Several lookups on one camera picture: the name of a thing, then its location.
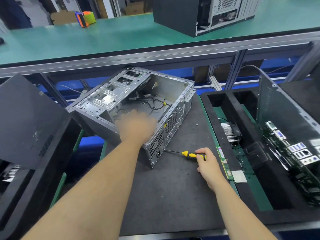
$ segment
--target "black foam mat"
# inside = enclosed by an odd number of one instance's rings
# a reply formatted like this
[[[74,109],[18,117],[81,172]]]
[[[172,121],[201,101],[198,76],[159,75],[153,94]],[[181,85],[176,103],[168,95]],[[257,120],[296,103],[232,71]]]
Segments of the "black foam mat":
[[[194,151],[201,147],[209,147],[218,157],[200,98],[195,95],[167,148]],[[137,162],[120,236],[223,229],[215,194],[197,167],[195,159],[168,152],[163,152],[152,170]]]

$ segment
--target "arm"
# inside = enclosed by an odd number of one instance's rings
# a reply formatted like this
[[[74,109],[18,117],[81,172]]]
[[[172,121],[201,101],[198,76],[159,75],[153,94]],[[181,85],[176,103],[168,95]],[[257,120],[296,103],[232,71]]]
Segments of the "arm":
[[[95,165],[50,209],[23,240],[118,240],[140,147],[156,120],[145,114],[121,117],[122,143]]]
[[[223,222],[231,240],[277,240],[245,203],[238,197],[220,170],[217,159],[209,148],[196,153],[205,153],[206,161],[197,156],[198,171],[217,197]]]

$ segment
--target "yellow and black screwdriver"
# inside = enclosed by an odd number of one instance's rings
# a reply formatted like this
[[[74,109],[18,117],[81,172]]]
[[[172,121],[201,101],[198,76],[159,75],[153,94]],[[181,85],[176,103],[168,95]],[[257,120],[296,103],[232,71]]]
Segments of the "yellow and black screwdriver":
[[[184,151],[184,152],[178,152],[178,151],[173,151],[173,150],[168,150],[168,149],[164,149],[166,152],[175,152],[175,153],[180,153],[185,157],[193,157],[196,158],[197,155],[200,155],[204,160],[206,160],[206,155],[204,153],[189,153],[188,151]]]

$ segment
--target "green tabletop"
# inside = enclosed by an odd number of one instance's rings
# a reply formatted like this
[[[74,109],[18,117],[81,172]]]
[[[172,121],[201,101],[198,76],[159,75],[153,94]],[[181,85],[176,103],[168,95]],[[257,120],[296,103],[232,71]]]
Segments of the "green tabletop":
[[[152,14],[13,30],[0,65],[320,27],[320,0],[264,0],[255,18],[196,38],[154,23]]]

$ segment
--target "perforated vent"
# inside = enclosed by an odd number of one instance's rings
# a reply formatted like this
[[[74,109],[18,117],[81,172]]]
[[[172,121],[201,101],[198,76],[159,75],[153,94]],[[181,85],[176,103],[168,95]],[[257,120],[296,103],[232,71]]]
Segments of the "perforated vent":
[[[163,136],[162,136],[162,133],[159,133],[155,139],[153,140],[153,142],[151,143],[151,146],[150,146],[150,156],[151,158],[153,158],[153,156],[158,153],[158,150],[160,148],[160,146],[162,145],[163,143]]]
[[[219,0],[218,11],[235,6],[237,0]]]
[[[49,146],[50,146],[50,144],[51,144],[53,139],[54,139],[54,136],[48,136],[45,144],[43,145],[42,149],[39,152],[39,156],[40,157],[43,157],[46,154],[46,152],[47,152],[47,150],[48,150],[48,148],[49,148]]]
[[[174,128],[174,125],[177,123],[177,111],[174,111],[169,119],[168,119],[168,122],[167,122],[167,126],[165,127],[165,133],[166,135],[169,134],[172,129]]]

